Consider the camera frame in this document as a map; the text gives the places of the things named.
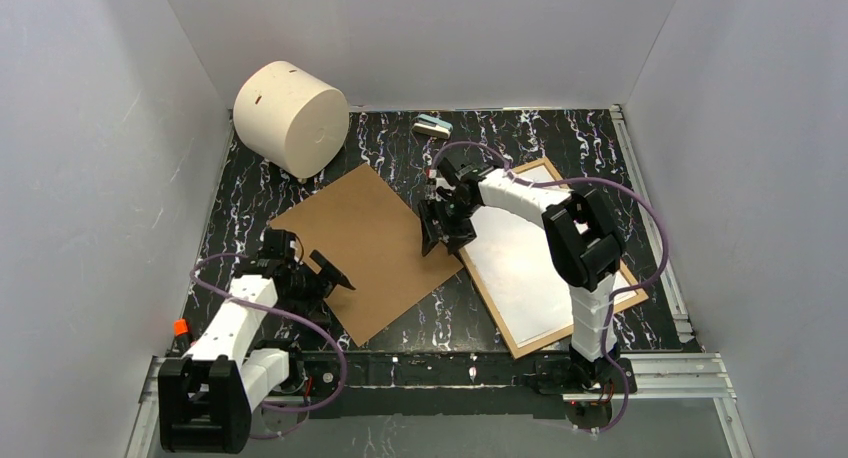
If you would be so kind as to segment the brown backing board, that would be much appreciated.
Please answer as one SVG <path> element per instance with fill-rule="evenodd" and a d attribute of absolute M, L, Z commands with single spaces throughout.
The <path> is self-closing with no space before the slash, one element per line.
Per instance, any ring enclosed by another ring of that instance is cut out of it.
<path fill-rule="evenodd" d="M 461 262 L 438 246 L 422 255 L 420 221 L 367 164 L 271 220 L 298 235 L 344 273 L 351 289 L 326 302 L 352 341 L 363 345 L 453 277 Z"/>

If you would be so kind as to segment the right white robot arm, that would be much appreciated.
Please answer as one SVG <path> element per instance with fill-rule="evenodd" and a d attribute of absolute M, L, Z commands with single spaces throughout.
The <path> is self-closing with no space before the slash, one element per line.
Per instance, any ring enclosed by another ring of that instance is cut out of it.
<path fill-rule="evenodd" d="M 493 165 L 455 167 L 443 159 L 427 172 L 428 189 L 418 203 L 422 255 L 438 244 L 450 254 L 479 238 L 473 219 L 498 210 L 535 226 L 544 235 L 540 256 L 569 289 L 573 331 L 570 350 L 596 363 L 612 355 L 613 287 L 625 242 L 604 197 L 553 182 L 533 182 Z"/>

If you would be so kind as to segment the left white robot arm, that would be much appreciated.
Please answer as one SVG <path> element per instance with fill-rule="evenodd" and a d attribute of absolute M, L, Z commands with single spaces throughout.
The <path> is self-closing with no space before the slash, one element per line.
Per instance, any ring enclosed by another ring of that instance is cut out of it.
<path fill-rule="evenodd" d="M 309 318 L 284 309 L 286 303 L 322 301 L 337 287 L 353 289 L 349 278 L 317 250 L 305 262 L 300 238 L 288 230 L 268 229 L 254 255 L 233 253 L 237 263 L 228 289 L 200 277 L 198 262 L 191 281 L 222 297 L 205 330 L 177 357 L 165 359 L 157 375 L 160 444 L 170 453 L 238 454 L 251 437 L 258 408 L 303 416 L 334 403 L 348 378 L 348 361 L 338 342 Z M 275 405 L 268 398 L 288 381 L 307 385 L 283 345 L 253 347 L 264 318 L 278 316 L 321 336 L 339 363 L 334 388 L 321 401 L 305 398 L 301 406 Z"/>

